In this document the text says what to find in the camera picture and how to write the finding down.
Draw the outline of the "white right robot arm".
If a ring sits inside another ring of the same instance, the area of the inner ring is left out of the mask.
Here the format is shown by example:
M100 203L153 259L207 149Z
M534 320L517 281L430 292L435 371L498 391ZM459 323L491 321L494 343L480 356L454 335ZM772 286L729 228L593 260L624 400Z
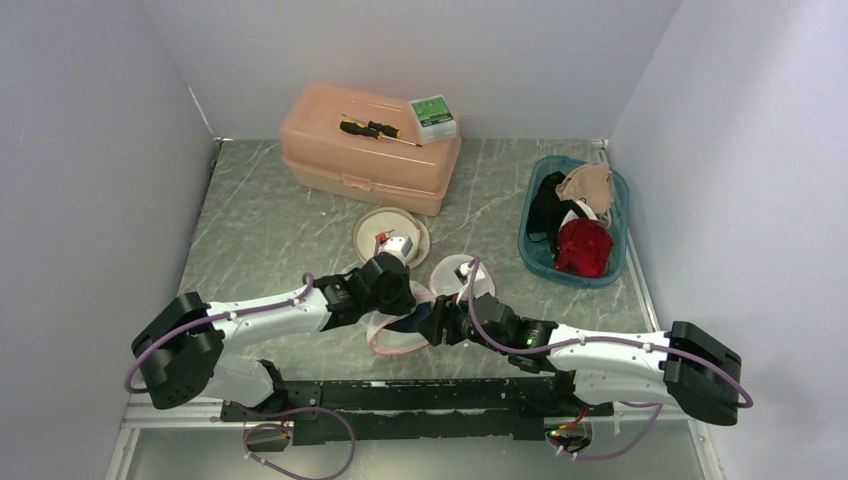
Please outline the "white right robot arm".
M697 325L668 331L590 331L520 316L494 296L440 296L417 331L433 346L473 342L528 373L563 373L551 388L557 411L574 415L610 402L663 404L712 425L733 426L753 399L741 385L742 359Z

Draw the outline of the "navy blue bra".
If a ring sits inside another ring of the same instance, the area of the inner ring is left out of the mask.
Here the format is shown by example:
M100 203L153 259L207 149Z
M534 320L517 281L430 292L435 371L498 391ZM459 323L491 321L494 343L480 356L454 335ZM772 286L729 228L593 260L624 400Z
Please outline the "navy blue bra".
M419 304L411 314L394 321L388 329L400 333L417 333L418 324L430 315L431 310L430 303Z

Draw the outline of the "beige pink bra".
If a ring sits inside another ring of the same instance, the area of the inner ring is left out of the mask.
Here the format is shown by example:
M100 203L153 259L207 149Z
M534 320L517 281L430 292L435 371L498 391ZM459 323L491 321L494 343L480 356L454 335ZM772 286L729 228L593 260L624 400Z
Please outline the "beige pink bra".
M555 193L561 201L581 201L595 214L607 215L615 202L613 172L606 164L579 166L555 187Z

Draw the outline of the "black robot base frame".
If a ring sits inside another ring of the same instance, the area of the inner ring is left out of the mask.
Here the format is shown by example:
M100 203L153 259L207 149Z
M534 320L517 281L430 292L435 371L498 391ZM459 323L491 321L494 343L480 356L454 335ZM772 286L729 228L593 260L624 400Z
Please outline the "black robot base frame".
M296 446L331 441L506 436L543 440L557 421L609 417L610 403L585 406L568 373L471 379L287 381L258 407L226 404L224 422L285 419Z

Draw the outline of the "green white small box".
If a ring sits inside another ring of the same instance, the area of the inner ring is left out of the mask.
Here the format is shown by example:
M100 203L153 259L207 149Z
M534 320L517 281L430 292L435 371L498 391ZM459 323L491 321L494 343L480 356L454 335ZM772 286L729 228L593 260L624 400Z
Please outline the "green white small box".
M443 95L408 102L419 142L431 144L458 136L459 126Z

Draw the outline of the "black white bra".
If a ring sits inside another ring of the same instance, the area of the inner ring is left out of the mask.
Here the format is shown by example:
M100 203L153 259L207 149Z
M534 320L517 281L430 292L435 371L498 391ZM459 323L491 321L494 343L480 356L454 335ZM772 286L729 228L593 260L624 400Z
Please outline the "black white bra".
M565 215L560 224L560 228L577 219L598 220L598 216L585 202L580 200L564 200L561 204L564 208Z

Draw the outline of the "black yellow screwdriver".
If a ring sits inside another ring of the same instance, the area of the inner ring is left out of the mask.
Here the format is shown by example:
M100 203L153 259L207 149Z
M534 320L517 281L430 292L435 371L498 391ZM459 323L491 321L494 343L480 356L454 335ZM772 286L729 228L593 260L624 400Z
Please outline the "black yellow screwdriver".
M341 131L350 135L364 136L377 140L392 140L416 148L423 147L420 143L403 139L401 137L401 131L388 124L382 124L374 121L362 122L358 119L344 115L343 119L340 121L339 128Z

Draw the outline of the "pink plastic toolbox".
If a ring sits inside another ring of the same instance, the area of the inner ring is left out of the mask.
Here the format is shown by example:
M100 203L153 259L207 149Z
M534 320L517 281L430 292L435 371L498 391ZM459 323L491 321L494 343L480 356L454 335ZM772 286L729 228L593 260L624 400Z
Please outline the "pink plastic toolbox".
M394 126L403 139L420 143L407 101L313 83L303 90L280 126L283 162L297 180L364 202L438 215L461 138L416 148L347 134L339 128L344 115Z

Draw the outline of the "red lace bra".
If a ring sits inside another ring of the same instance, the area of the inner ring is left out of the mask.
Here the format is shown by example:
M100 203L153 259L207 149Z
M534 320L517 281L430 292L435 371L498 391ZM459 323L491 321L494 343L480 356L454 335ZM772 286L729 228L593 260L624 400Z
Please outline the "red lace bra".
M554 268L584 278L600 278L606 272L613 246L610 234L600 221L575 218L558 232Z

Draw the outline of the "white mesh laundry bag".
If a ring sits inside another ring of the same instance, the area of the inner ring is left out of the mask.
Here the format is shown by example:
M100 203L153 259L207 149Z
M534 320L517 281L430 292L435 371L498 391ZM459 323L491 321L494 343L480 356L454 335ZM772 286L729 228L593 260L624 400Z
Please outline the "white mesh laundry bag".
M412 240L407 265L415 268L429 254L430 233L421 220L405 210L381 207L366 213L353 228L352 244L358 257L366 261L375 254L377 242L383 246L391 237L404 236Z

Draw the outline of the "black cloth garment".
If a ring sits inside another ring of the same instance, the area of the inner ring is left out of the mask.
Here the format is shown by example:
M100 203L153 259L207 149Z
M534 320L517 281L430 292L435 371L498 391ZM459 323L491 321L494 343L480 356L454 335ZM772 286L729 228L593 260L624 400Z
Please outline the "black cloth garment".
M539 184L533 197L525 227L526 236L533 243L541 243L534 235L544 235L544 241L554 259L559 253L558 236L562 221L570 208L556 193L556 188L566 179L566 175L555 171L546 175Z

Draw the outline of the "clear round lidded container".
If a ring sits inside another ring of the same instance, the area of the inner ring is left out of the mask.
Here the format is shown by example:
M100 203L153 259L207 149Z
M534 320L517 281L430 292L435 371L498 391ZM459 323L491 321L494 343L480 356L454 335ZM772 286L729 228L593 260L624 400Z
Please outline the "clear round lidded container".
M459 293L466 297L472 260L465 254L447 256L434 267L427 286L412 281L410 288L417 303L412 314L391 316L374 312L362 320L368 348L377 355L397 356L427 347L429 342L419 333L417 323L430 314L438 296Z

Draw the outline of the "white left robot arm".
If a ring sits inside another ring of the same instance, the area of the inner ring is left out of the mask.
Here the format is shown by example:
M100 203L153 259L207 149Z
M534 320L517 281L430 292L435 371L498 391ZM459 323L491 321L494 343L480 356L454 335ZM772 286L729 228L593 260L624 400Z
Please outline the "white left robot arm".
M206 396L234 400L272 420L287 406L282 377L265 360L233 352L282 336L356 324L378 311L405 316L416 307L410 269L382 252L345 274L302 277L301 288L239 302L205 302L196 292L174 298L131 343L126 391L148 394L166 410Z

